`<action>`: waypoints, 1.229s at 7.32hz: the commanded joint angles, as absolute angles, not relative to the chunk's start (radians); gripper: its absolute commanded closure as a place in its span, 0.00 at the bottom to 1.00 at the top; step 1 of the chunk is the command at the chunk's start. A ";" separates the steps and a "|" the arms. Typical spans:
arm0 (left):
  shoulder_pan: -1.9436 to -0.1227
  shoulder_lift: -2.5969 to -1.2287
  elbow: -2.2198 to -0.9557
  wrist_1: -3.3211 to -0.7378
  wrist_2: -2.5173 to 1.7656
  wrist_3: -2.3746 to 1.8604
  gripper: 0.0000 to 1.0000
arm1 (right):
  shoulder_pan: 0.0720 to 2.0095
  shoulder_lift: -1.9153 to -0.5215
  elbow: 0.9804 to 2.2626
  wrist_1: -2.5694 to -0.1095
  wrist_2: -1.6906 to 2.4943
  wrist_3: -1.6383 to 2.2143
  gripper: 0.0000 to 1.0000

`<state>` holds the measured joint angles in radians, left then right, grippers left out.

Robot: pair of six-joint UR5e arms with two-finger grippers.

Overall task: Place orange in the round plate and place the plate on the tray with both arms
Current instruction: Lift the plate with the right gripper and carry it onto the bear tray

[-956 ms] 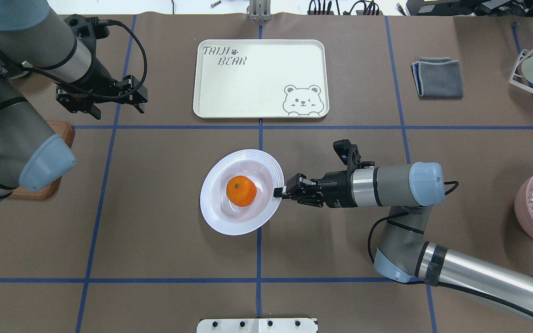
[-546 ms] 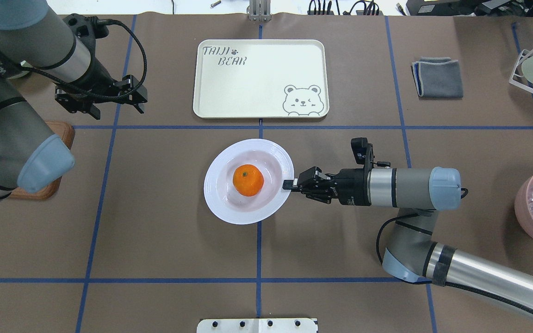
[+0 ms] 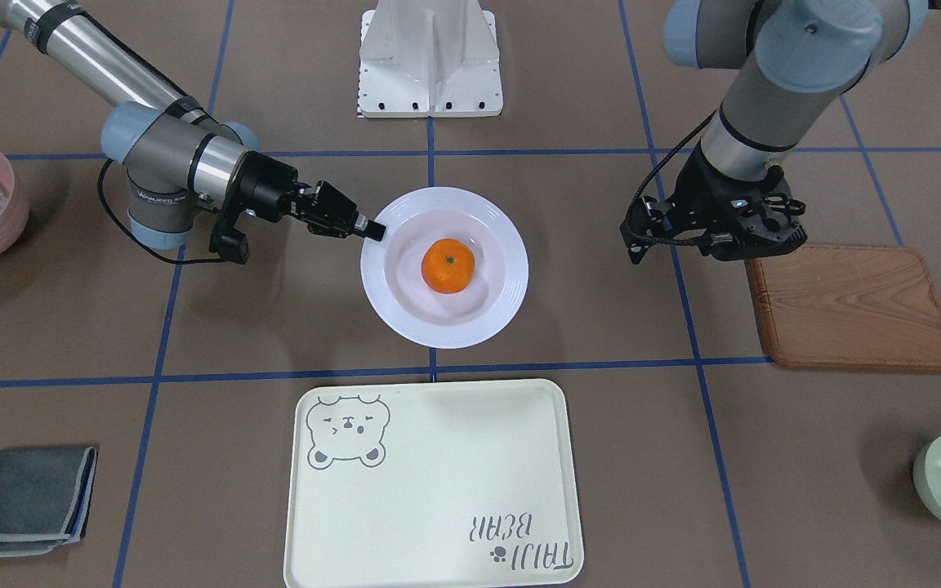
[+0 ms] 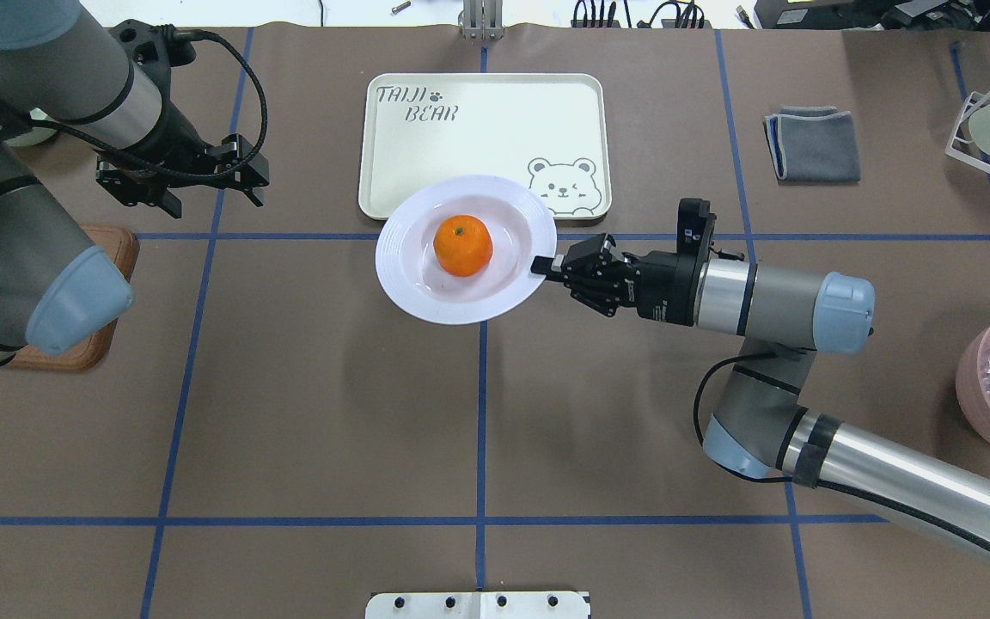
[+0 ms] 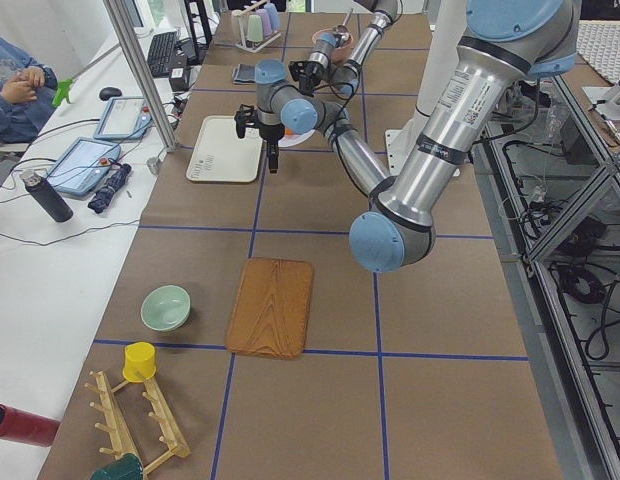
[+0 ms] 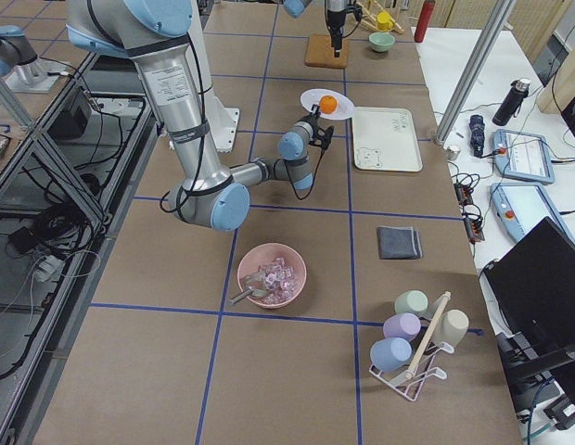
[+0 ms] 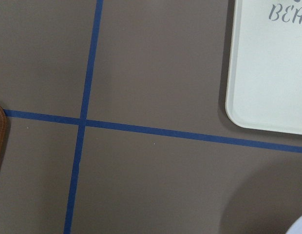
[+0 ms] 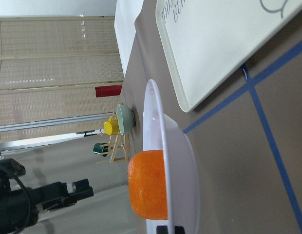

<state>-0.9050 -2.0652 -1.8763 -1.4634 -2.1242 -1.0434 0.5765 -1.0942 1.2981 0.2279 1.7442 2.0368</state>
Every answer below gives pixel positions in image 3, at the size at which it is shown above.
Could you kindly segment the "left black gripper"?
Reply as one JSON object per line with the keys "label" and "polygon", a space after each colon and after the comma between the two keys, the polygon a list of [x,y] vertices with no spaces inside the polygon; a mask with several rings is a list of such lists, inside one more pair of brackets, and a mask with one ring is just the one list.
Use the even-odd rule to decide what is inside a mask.
{"label": "left black gripper", "polygon": [[669,237],[696,231],[691,241],[718,261],[786,256],[808,239],[800,220],[806,204],[792,197],[780,165],[759,181],[740,181],[718,171],[697,147],[666,201]]}

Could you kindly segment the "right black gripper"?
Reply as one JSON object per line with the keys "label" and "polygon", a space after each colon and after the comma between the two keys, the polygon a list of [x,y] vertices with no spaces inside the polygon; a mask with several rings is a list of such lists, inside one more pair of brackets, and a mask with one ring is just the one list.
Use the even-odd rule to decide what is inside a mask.
{"label": "right black gripper", "polygon": [[381,242],[387,227],[364,215],[356,204],[326,181],[304,184],[298,170],[256,150],[248,150],[232,179],[232,222],[247,211],[259,219],[278,223],[292,216],[309,231],[324,237],[356,237]]}

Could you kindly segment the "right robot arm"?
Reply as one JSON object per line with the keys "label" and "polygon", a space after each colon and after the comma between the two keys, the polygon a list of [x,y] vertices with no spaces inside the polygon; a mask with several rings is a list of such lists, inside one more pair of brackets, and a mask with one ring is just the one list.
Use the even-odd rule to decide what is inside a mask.
{"label": "right robot arm", "polygon": [[246,234],[236,227],[245,213],[271,223],[295,217],[322,237],[385,237],[385,226],[335,186],[302,183],[295,167],[262,153],[243,124],[215,120],[81,4],[0,1],[0,26],[22,33],[112,105],[101,148],[127,169],[127,233],[145,250],[186,245],[199,212],[216,216],[214,263],[248,260]]}

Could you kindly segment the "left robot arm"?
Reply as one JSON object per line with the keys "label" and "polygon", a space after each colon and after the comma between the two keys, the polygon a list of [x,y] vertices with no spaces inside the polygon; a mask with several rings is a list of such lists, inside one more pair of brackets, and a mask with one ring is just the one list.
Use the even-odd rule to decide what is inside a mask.
{"label": "left robot arm", "polygon": [[718,261],[806,242],[782,161],[818,117],[925,25],[926,1],[676,1],[663,30],[677,65],[736,75],[669,196],[673,234]]}

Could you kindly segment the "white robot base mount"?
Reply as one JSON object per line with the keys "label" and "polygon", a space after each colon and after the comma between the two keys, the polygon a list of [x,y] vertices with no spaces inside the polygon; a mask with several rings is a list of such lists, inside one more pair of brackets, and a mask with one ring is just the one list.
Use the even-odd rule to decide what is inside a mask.
{"label": "white robot base mount", "polygon": [[478,1],[380,1],[361,15],[359,40],[359,116],[503,112],[496,16]]}

